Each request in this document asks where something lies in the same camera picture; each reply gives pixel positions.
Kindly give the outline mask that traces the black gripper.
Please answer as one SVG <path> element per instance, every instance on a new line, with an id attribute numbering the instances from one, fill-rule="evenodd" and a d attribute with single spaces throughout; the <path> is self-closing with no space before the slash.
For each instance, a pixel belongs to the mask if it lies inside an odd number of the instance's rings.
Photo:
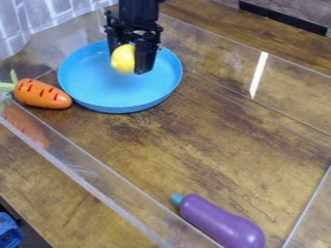
<path id="1" fill-rule="evenodd" d="M 163 31 L 157 25 L 159 4 L 164 0 L 119 0 L 117 11 L 105 11 L 104 32 L 107 34 L 108 52 L 129 43 L 128 34 L 143 31 L 135 45 L 135 73 L 141 75 L 153 68 L 159 40 Z"/>

